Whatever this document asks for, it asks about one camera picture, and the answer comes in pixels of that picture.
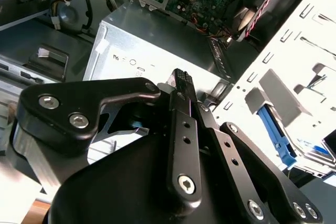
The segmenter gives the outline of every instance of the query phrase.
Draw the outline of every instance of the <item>bolt hole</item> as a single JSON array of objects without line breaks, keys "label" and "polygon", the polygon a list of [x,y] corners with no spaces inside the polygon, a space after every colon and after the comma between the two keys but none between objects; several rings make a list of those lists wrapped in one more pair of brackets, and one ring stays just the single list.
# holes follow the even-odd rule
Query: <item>bolt hole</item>
[{"label": "bolt hole", "polygon": [[190,128],[190,124],[186,123],[186,122],[183,122],[183,126],[186,127],[186,128]]},{"label": "bolt hole", "polygon": [[191,144],[190,139],[187,138],[187,137],[183,137],[183,141],[184,141],[186,144]]},{"label": "bolt hole", "polygon": [[236,161],[234,158],[233,158],[231,161],[232,161],[232,163],[233,163],[234,165],[236,165],[236,166],[239,165],[238,161]]}]

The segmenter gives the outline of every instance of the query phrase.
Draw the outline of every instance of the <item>wooden surface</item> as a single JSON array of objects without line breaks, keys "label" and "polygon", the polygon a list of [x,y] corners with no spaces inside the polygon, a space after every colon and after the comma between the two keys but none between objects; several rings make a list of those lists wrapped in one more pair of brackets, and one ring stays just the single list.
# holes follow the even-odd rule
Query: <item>wooden surface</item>
[{"label": "wooden surface", "polygon": [[35,200],[22,224],[41,224],[49,207],[49,204]]}]

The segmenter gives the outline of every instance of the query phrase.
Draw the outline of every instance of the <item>blue plastic clip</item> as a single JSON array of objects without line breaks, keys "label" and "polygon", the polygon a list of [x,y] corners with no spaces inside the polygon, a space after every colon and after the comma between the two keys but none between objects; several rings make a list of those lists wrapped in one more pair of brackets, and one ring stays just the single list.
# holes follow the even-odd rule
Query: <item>blue plastic clip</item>
[{"label": "blue plastic clip", "polygon": [[268,105],[263,106],[257,112],[257,114],[260,116],[262,122],[264,123],[268,135],[273,142],[274,148],[278,151],[282,162],[289,168],[292,168],[297,161],[290,152],[290,150],[292,150],[290,143],[287,137],[283,133],[279,132],[279,129],[275,125],[275,122],[269,114],[266,106]]}]

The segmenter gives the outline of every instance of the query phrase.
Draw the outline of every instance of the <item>blue drive rail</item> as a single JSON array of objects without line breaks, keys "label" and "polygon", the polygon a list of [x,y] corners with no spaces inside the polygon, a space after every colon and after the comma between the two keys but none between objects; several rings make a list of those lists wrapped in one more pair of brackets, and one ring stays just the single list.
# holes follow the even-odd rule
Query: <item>blue drive rail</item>
[{"label": "blue drive rail", "polygon": [[280,127],[280,119],[277,117],[273,106],[265,104],[257,114],[264,123],[268,135],[274,145],[274,148],[279,153],[282,162],[292,168],[297,162],[296,153],[291,147],[284,131]]}]

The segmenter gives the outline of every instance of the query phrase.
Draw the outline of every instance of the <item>metal bracket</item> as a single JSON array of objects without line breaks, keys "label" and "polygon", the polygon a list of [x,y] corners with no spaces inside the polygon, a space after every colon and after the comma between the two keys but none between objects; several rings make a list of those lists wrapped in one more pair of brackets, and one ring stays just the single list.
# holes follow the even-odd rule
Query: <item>metal bracket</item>
[{"label": "metal bracket", "polygon": [[188,84],[192,83],[192,78],[179,69],[173,72],[173,76],[176,90],[171,92],[170,98],[167,187],[177,200],[176,214],[188,215],[200,205],[202,199],[197,121],[191,117],[188,94]]},{"label": "metal bracket", "polygon": [[84,153],[98,132],[101,107],[154,102],[160,90],[145,78],[35,85],[20,96],[20,127],[65,155]]},{"label": "metal bracket", "polygon": [[252,179],[266,188],[269,208],[280,223],[323,223],[314,204],[237,125],[224,123],[220,130],[230,135]]}]

